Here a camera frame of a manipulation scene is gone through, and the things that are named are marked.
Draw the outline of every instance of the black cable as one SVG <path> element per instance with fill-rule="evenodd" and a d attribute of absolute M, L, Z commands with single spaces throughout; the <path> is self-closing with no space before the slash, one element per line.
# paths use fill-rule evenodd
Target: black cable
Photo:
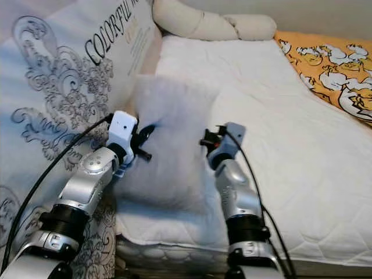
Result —
<path fill-rule="evenodd" d="M 277 235 L 278 235 L 278 238 L 279 238 L 280 244 L 281 244 L 281 246 L 282 246 L 282 249 L 283 249 L 284 254 L 285 254 L 285 257 L 286 257 L 286 260 L 287 260 L 288 265 L 289 265 L 289 270 L 291 271 L 291 277 L 294 278 L 294 279 L 296 279 L 296 278 L 297 278 L 296 270 L 295 270 L 295 268 L 294 268 L 294 265 L 293 265 L 293 262 L 292 262 L 292 260 L 291 260 L 291 257 L 289 256 L 289 253 L 288 253 L 287 247 L 286 247 L 285 244 L 284 244 L 283 238 L 282 238 L 282 236 L 281 236 L 281 234 L 280 234 L 280 232 L 279 232 L 279 229 L 278 229 L 278 227 L 277 227 L 277 225 L 276 225 L 276 223 L 275 223 L 273 217 L 271 216 L 271 214 L 269 213 L 269 211 L 264 207 L 264 205 L 263 205 L 263 203 L 262 203 L 262 199 L 261 199 L 261 194 L 260 194 L 259 186 L 258 186 L 258 183 L 257 183 L 256 176 L 255 176 L 255 174 L 254 174 L 254 172 L 253 172 L 253 169 L 252 169 L 252 167 L 251 167 L 251 164 L 249 163 L 249 160 L 248 160 L 248 158 L 247 158 L 245 152 L 243 151 L 242 147 L 240 146 L 239 142 L 235 139 L 235 137 L 234 137 L 234 136 L 233 136 L 229 131 L 227 131 L 227 130 L 225 131 L 225 133 L 226 133 L 226 134 L 227 134 L 227 135 L 232 139 L 232 141 L 234 142 L 234 144 L 236 144 L 237 148 L 240 150 L 240 152 L 242 153 L 242 155 L 243 155 L 243 157 L 244 157 L 244 160 L 245 160 L 245 162 L 246 162 L 246 165 L 248 166 L 248 169 L 249 169 L 249 171 L 250 171 L 250 173 L 251 173 L 251 175 L 252 175 L 253 182 L 255 183 L 257 196 L 258 196 L 258 198 L 259 198 L 259 202 L 260 202 L 260 205 L 261 205 L 261 211 L 262 211 L 262 223 L 263 223 L 264 226 L 266 226 L 266 225 L 265 225 L 265 221 L 264 221 L 264 212 L 266 212 L 267 215 L 268 215 L 268 217 L 270 218 L 270 220 L 271 220 L 273 226 L 274 226 L 275 232 L 276 232 Z"/>
<path fill-rule="evenodd" d="M 253 178 L 253 182 L 255 183 L 255 188 L 256 188 L 256 192 L 257 192 L 257 196 L 258 196 L 258 200 L 260 202 L 260 207 L 261 207 L 261 214 L 262 214 L 262 224 L 263 226 L 265 227 L 265 219 L 264 219 L 264 210 L 263 210 L 263 204 L 262 204 L 262 198 L 261 198 L 261 193 L 260 193 L 260 189 L 259 189 L 259 186 L 258 186 L 258 183 L 257 183 L 257 179 L 256 179 L 256 176 L 255 176 L 255 173 L 253 172 L 253 169 L 251 167 L 251 164 L 249 163 L 248 161 L 248 158 L 246 157 L 245 155 L 245 152 L 243 151 L 242 147 L 240 146 L 239 142 L 237 141 L 237 139 L 229 132 L 226 130 L 226 134 L 231 138 L 231 140 L 234 142 L 234 144 L 237 146 L 237 148 L 240 150 L 240 152 L 242 153 L 243 157 L 244 157 L 244 160 L 246 162 L 246 165 L 248 166 L 248 169 L 252 175 L 252 178 Z"/>
<path fill-rule="evenodd" d="M 288 271 L 288 269 L 287 269 L 287 266 L 285 265 L 285 263 L 283 262 L 283 260 L 279 257 L 278 250 L 276 250 L 275 246 L 273 245 L 273 243 L 271 242 L 270 239 L 268 239 L 267 241 L 269 242 L 269 244 L 270 244 L 271 247 L 273 248 L 274 255 L 275 255 L 275 257 L 276 257 L 277 260 L 278 260 L 278 263 L 279 263 L 279 265 L 280 265 L 280 267 L 281 267 L 281 270 L 282 270 L 283 273 L 284 273 L 284 276 L 285 276 L 286 278 L 290 278 L 291 275 L 290 275 L 290 273 L 289 273 L 289 271 Z"/>
<path fill-rule="evenodd" d="M 275 221 L 274 221 L 274 218 L 272 217 L 272 215 L 271 215 L 270 212 L 266 209 L 265 206 L 263 207 L 263 210 L 264 210 L 264 212 L 266 212 L 266 214 L 268 215 L 268 217 L 269 217 L 271 223 L 273 224 L 273 227 L 274 227 L 274 229 L 275 229 L 275 232 L 276 232 L 276 234 L 278 235 L 278 238 L 279 238 L 279 241 L 280 241 L 280 245 L 281 245 L 281 247 L 282 247 L 282 249 L 283 249 L 283 251 L 284 251 L 285 257 L 286 257 L 287 262 L 288 262 L 288 265 L 289 265 L 289 270 L 290 270 L 291 273 L 292 273 L 292 277 L 293 277 L 293 278 L 297 278 L 295 267 L 294 267 L 294 265 L 293 265 L 293 262 L 292 262 L 292 260 L 291 260 L 291 257 L 289 256 L 288 249 L 287 249 L 287 247 L 285 246 L 284 240 L 283 240 L 283 238 L 282 238 L 282 236 L 281 236 L 281 234 L 280 234 L 280 232 L 279 232 L 279 228 L 277 227 L 277 225 L 276 225 L 276 223 L 275 223 Z"/>
<path fill-rule="evenodd" d="M 100 121 L 98 121 L 95 124 L 93 124 L 91 127 L 87 128 L 84 132 L 82 132 L 80 135 L 78 135 L 74 140 L 72 140 L 72 142 L 54 159 L 54 161 L 48 166 L 48 168 L 41 174 L 41 176 L 39 177 L 39 179 L 36 181 L 36 183 L 34 184 L 34 186 L 31 189 L 31 191 L 27 194 L 26 198 L 24 199 L 21 207 L 19 207 L 19 210 L 17 212 L 17 215 L 16 215 L 16 217 L 13 220 L 12 226 L 11 226 L 10 231 L 9 231 L 8 240 L 6 242 L 6 248 L 5 248 L 4 257 L 3 257 L 3 261 L 2 261 L 0 275 L 5 271 L 6 267 L 8 266 L 8 261 L 9 261 L 10 250 L 11 250 L 11 247 L 12 247 L 12 242 L 14 240 L 15 232 L 17 230 L 17 226 L 18 226 L 18 223 L 19 223 L 19 221 L 20 221 L 20 219 L 22 217 L 22 214 L 23 214 L 24 210 L 26 209 L 26 206 L 27 206 L 28 202 L 30 201 L 30 199 L 32 198 L 32 196 L 34 195 L 35 191 L 40 186 L 40 184 L 42 183 L 42 181 L 44 180 L 44 178 L 54 168 L 54 166 L 61 160 L 61 158 L 76 143 L 79 142 L 79 140 L 81 140 L 91 130 L 93 130 L 95 127 L 99 126 L 103 122 L 105 122 L 105 121 L 111 122 L 112 117 L 113 117 L 113 113 L 107 115 L 106 117 L 104 117 Z"/>

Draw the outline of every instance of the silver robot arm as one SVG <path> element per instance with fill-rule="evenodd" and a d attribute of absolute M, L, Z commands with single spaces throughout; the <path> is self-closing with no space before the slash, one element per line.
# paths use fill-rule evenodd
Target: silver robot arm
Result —
<path fill-rule="evenodd" d="M 145 135 L 135 133 L 137 119 L 115 112 L 109 127 L 107 146 L 85 155 L 50 212 L 41 215 L 42 227 L 25 244 L 0 279 L 72 278 L 69 263 L 84 242 L 85 225 L 92 217 L 102 191 L 119 166 L 130 163 L 153 128 Z"/>
<path fill-rule="evenodd" d="M 250 179 L 235 160 L 238 147 L 228 131 L 241 144 L 245 127 L 227 123 L 218 133 L 205 131 L 200 144 L 208 149 L 209 166 L 215 171 L 216 188 L 227 225 L 229 249 L 225 278 L 284 278 L 271 245 L 270 233 L 262 224 L 260 200 L 251 189 Z"/>

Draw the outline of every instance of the cartoon print fabric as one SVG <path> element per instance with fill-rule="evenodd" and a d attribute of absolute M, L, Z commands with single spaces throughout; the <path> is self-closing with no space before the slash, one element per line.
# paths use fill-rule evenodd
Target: cartoon print fabric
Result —
<path fill-rule="evenodd" d="M 283 31 L 275 40 L 315 95 L 372 126 L 372 41 Z"/>

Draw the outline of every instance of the cushion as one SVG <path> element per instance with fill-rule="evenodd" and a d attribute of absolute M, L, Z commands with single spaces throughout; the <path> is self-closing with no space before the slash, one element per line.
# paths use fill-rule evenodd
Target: cushion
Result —
<path fill-rule="evenodd" d="M 275 38 L 315 95 L 372 126 L 372 41 L 283 31 Z"/>
<path fill-rule="evenodd" d="M 176 0 L 155 0 L 152 13 L 158 25 L 180 37 L 209 41 L 238 39 L 233 26 L 223 17 Z"/>
<path fill-rule="evenodd" d="M 162 76 L 140 76 L 134 89 L 138 130 L 154 124 L 142 149 L 115 184 L 118 199 L 159 208 L 203 212 L 205 153 L 199 146 L 215 91 Z"/>
<path fill-rule="evenodd" d="M 238 33 L 239 39 L 246 41 L 271 40 L 277 25 L 266 15 L 224 15 Z"/>

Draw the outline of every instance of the bed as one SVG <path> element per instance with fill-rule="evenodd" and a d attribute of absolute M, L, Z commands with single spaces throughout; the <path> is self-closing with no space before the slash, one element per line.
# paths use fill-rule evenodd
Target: bed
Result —
<path fill-rule="evenodd" d="M 142 73 L 200 83 L 218 91 L 209 128 L 227 121 L 246 126 L 243 149 L 299 275 L 372 277 L 372 131 L 368 125 L 311 92 L 310 79 L 301 80 L 288 54 L 283 54 L 285 46 L 274 40 L 201 41 L 165 32 L 162 38 L 152 21 L 152 1 L 94 3 L 61 1 L 36 9 L 37 3 L 19 1 L 2 11 L 7 23 L 1 27 L 0 54 L 3 69 L 11 70 L 1 73 L 0 209 L 6 213 L 0 216 L 1 252 L 30 181 L 94 118 L 124 109 L 135 76 Z M 120 16 L 128 19 L 126 32 L 121 32 L 123 26 L 113 25 Z M 111 33 L 102 35 L 105 24 L 114 26 L 115 39 Z M 40 40 L 43 36 L 36 32 L 40 30 L 48 34 L 47 40 Z M 35 43 L 34 48 L 21 40 L 19 31 L 30 33 L 27 39 Z M 368 36 L 361 30 L 360 34 Z M 100 42 L 98 38 L 105 50 L 93 44 L 94 39 Z M 109 41 L 114 41 L 110 50 Z M 27 59 L 22 47 L 30 47 L 30 53 L 39 58 L 40 51 L 45 59 Z M 81 110 L 71 113 L 58 106 L 61 100 L 53 103 L 56 99 L 44 95 L 49 87 L 42 85 L 47 83 L 33 74 L 42 61 L 53 62 L 57 57 L 68 60 L 68 70 L 78 73 L 81 85 L 72 88 L 73 92 L 81 93 L 80 98 L 87 96 L 91 106 L 80 106 Z M 102 64 L 97 66 L 100 57 Z M 16 247 L 37 229 L 38 216 L 51 206 L 78 157 L 95 148 L 94 139 L 102 139 L 104 133 L 101 129 L 93 139 L 76 146 L 76 153 L 69 154 L 51 174 L 46 181 L 49 187 L 37 193 L 27 209 Z M 238 161 L 244 168 L 241 157 Z M 125 199 L 117 201 L 115 208 L 112 198 L 105 200 L 87 228 L 89 241 L 74 263 L 77 276 L 111 278 L 116 268 L 117 275 L 127 275 L 129 270 L 143 278 L 206 274 L 223 278 L 226 227 L 219 195 L 213 183 L 207 185 L 204 215 L 170 213 Z M 276 238 L 273 241 L 278 247 Z"/>
<path fill-rule="evenodd" d="M 244 150 L 300 275 L 372 274 L 371 166 L 369 155 L 354 156 L 371 150 L 370 128 L 311 93 L 274 40 L 207 42 L 168 35 L 156 74 L 219 88 L 211 127 L 227 121 L 246 125 Z M 221 218 L 210 217 L 218 215 L 216 205 L 200 224 L 224 227 L 216 226 Z M 141 266 L 225 270 L 225 238 L 197 236 L 179 218 L 159 217 L 161 212 L 134 217 L 144 211 L 118 203 L 118 257 L 137 267 L 140 257 Z M 306 269 L 309 262 L 319 266 Z"/>

